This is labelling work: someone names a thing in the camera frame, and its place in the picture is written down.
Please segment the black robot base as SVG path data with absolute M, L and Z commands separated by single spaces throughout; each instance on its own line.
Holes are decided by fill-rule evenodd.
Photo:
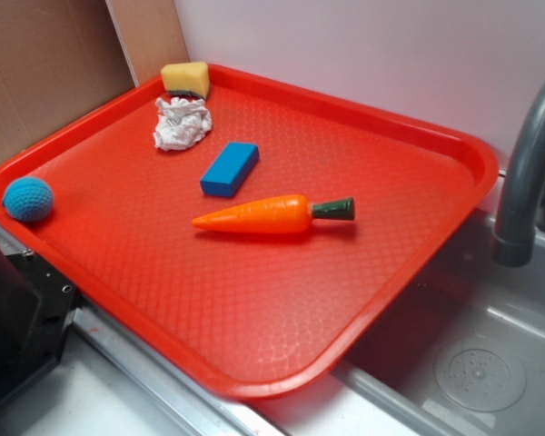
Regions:
M 61 361 L 75 292 L 40 255 L 0 250 L 0 407 Z

